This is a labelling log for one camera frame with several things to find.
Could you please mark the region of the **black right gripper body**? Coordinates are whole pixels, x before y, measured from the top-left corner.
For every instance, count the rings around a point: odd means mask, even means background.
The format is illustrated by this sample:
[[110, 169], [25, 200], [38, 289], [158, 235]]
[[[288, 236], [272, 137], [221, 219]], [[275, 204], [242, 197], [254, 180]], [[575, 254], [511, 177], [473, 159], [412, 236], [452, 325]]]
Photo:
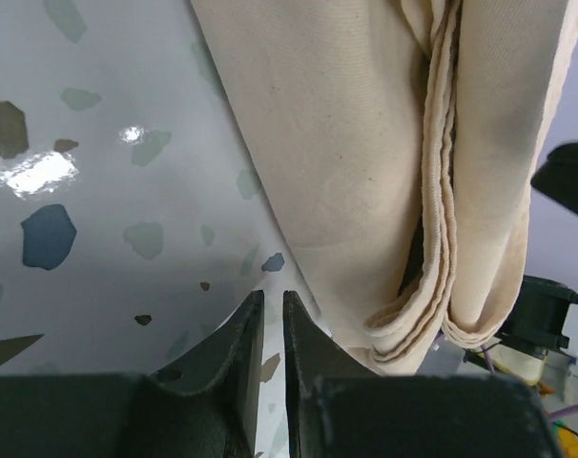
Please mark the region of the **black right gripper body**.
[[524, 275], [519, 296], [498, 330], [501, 345], [522, 353], [562, 353], [569, 337], [563, 334], [568, 311], [578, 304], [578, 292], [568, 286]]

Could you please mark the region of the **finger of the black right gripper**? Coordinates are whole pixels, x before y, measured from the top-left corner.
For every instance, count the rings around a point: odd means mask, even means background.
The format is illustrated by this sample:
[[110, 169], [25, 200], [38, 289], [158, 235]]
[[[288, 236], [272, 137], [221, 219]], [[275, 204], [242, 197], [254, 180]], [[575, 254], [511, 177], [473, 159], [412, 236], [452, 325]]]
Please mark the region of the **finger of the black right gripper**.
[[533, 175], [531, 186], [578, 216], [578, 142], [557, 146]]

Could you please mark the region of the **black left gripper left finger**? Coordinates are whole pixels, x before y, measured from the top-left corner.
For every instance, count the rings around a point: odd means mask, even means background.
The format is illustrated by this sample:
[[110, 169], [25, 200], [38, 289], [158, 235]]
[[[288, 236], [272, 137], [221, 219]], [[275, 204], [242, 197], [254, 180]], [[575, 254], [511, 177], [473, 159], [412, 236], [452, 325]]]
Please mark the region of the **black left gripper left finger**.
[[264, 294], [151, 375], [0, 376], [0, 457], [252, 457]]

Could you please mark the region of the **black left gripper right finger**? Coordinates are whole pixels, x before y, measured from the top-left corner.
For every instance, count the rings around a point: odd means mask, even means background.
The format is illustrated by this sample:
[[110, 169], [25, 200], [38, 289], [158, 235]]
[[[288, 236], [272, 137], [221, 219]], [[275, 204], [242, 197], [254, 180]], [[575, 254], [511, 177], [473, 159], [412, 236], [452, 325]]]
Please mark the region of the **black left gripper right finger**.
[[293, 457], [560, 457], [535, 393], [499, 375], [381, 377], [283, 294]]

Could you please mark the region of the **beige cloth mat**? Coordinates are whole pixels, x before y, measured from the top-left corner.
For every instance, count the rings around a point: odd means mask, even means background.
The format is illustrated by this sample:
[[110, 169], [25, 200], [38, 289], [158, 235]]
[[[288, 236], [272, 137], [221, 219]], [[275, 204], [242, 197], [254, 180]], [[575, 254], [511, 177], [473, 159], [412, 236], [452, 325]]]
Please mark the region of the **beige cloth mat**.
[[530, 179], [578, 1], [196, 1], [279, 229], [335, 341], [412, 374], [487, 343], [526, 263]]

